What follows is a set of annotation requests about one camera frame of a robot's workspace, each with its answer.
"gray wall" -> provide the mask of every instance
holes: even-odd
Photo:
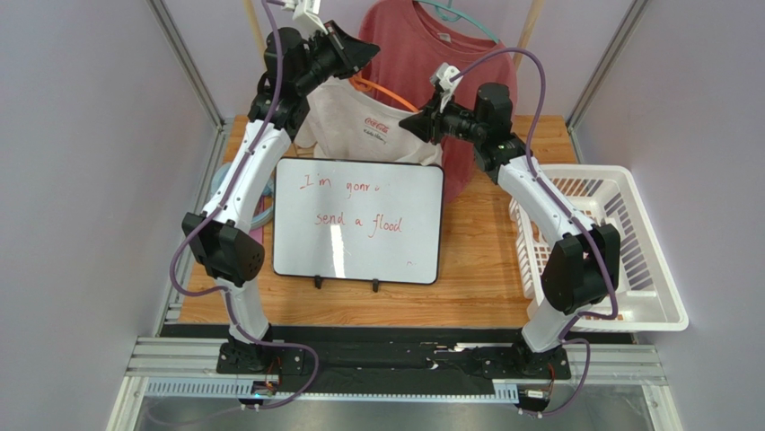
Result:
[[[578,136],[630,168],[690,317],[648,334],[687,430],[762,429],[765,3],[655,0]]]
[[[260,28],[268,35],[270,27],[260,0],[249,1],[255,4]],[[469,13],[512,47],[521,35],[531,2],[456,0],[453,6]],[[246,114],[263,73],[263,63],[242,0],[165,0],[165,3],[223,116]],[[566,116],[571,112],[630,3],[631,0],[546,2],[529,43],[529,49],[540,57],[547,72],[545,113]],[[355,35],[372,4],[374,0],[324,0],[320,17],[324,21],[335,20],[348,34]],[[433,7],[424,6],[433,12]],[[278,7],[272,9],[279,25],[295,26],[289,13]],[[483,34],[465,21],[446,25],[472,36]],[[521,64],[518,89],[518,111],[532,114],[539,97],[539,75],[531,61]]]
[[[0,428],[106,426],[213,136],[143,0],[0,6]]]

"white t-shirt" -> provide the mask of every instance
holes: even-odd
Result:
[[[308,95],[311,111],[295,137],[302,148],[317,144],[322,159],[441,164],[441,145],[419,140],[399,127],[413,115],[358,92],[347,81],[330,78]]]

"metal floor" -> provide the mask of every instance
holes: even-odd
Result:
[[[554,407],[571,394],[556,387]],[[187,421],[236,406],[233,400],[145,398],[142,411],[165,421]],[[141,415],[136,430],[170,429]],[[564,413],[538,420],[519,416],[512,405],[431,402],[296,401],[280,409],[234,412],[182,430],[268,431],[653,431],[640,386],[585,386]]]

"wooden table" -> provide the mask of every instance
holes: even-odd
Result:
[[[524,139],[531,120],[522,116],[514,123]],[[226,162],[236,155],[246,122],[246,117],[237,117]],[[542,117],[532,148],[541,163],[576,162],[563,118],[558,116]],[[295,150],[288,155],[294,156]],[[521,327],[529,320],[529,300],[523,297],[509,203],[510,196],[476,170],[467,189],[445,207],[438,281],[431,286],[385,283],[377,294],[369,282],[325,280],[318,290],[312,279],[275,275],[270,224],[264,232],[268,254],[259,274],[264,312],[272,323],[282,325]],[[195,264],[189,289],[213,285],[204,268]],[[187,297],[180,321],[228,322],[221,295]]]

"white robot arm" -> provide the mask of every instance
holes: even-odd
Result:
[[[431,101],[399,124],[426,142],[455,136],[473,143],[480,169],[518,201],[548,242],[552,252],[542,274],[545,299],[523,327],[525,346],[519,346],[520,366],[528,365],[529,374],[538,373],[560,346],[560,335],[569,323],[608,294],[595,253],[605,261],[608,278],[616,286],[619,231],[610,224],[596,225],[552,185],[536,157],[511,131],[513,103],[505,85],[481,85],[475,109],[468,110],[453,101],[458,74],[453,66],[439,67],[431,78],[435,86]],[[587,236],[598,250],[593,250]]]
[[[229,332],[244,343],[251,340],[242,332],[263,339],[269,328],[260,305],[257,279],[264,250],[248,235],[260,193],[308,114],[308,93],[331,76],[349,78],[380,50],[373,44],[348,36],[335,22],[322,24],[316,16],[318,7],[318,0],[286,2],[285,9],[294,10],[294,18],[308,27],[312,36],[304,40],[296,29],[279,29],[282,58],[277,56],[273,33],[268,36],[264,54],[267,71],[260,79],[258,95],[248,115],[250,123],[233,168],[226,173],[202,213],[186,214],[182,224],[185,234],[190,237],[207,223],[198,230],[196,237],[190,239],[189,245],[207,274],[226,287],[222,291],[224,299],[229,301],[232,315],[237,316],[237,322],[232,322]],[[279,62],[289,67],[282,67],[283,70],[278,72]],[[276,97],[279,82],[279,97]],[[272,104],[276,107],[268,118]],[[214,211],[212,220],[206,221],[207,215]]]

